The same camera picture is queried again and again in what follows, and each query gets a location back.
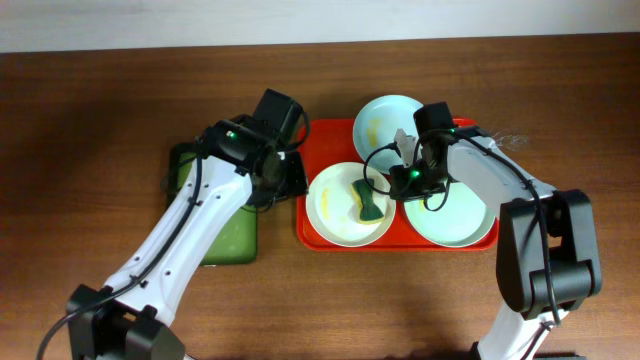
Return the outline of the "pale green plate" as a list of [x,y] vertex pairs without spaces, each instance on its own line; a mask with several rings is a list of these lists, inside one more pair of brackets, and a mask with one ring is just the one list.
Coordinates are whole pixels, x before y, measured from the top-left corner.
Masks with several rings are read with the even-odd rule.
[[414,230],[436,245],[448,248],[464,248],[483,239],[494,225],[496,216],[485,203],[466,185],[452,183],[445,204],[444,193],[427,200],[404,203],[404,211]]

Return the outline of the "cream white plate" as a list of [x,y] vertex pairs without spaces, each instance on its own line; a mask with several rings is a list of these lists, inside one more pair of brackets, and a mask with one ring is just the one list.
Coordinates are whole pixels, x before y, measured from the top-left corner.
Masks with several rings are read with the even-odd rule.
[[352,183],[363,179],[364,165],[342,162],[322,170],[311,182],[305,200],[307,219],[324,240],[342,248],[357,248],[379,240],[391,227],[396,202],[387,195],[372,194],[382,218],[363,223]]

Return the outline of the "green yellow sponge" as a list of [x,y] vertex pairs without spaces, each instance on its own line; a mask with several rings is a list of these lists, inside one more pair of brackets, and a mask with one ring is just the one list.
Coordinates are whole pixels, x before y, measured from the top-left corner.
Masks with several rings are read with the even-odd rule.
[[351,192],[357,205],[357,222],[360,224],[379,223],[384,218],[384,213],[375,204],[373,190],[368,185],[367,179],[359,179],[351,184]]

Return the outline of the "light blue plate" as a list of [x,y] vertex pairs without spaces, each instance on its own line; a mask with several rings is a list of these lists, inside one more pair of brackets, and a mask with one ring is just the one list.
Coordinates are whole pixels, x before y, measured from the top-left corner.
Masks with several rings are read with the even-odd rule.
[[385,95],[367,103],[357,114],[353,126],[353,142],[360,158],[392,143],[399,129],[417,136],[414,113],[423,104],[404,95]]

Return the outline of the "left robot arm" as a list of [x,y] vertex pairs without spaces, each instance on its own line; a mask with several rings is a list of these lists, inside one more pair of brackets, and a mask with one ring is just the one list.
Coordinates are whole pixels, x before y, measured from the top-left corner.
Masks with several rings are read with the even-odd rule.
[[101,289],[79,286],[60,323],[74,359],[184,359],[171,330],[196,269],[243,207],[268,209],[306,193],[294,138],[311,123],[291,97],[268,89],[250,115],[207,127],[192,145],[190,172],[159,222]]

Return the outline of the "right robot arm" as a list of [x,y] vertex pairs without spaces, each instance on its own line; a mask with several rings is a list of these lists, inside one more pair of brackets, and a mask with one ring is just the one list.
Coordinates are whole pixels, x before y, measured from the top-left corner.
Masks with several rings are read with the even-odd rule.
[[413,115],[416,139],[399,144],[390,170],[397,201],[467,186],[499,221],[496,278],[503,304],[474,359],[531,359],[562,320],[602,288],[592,204],[560,191],[509,159],[488,132],[454,123],[446,103]]

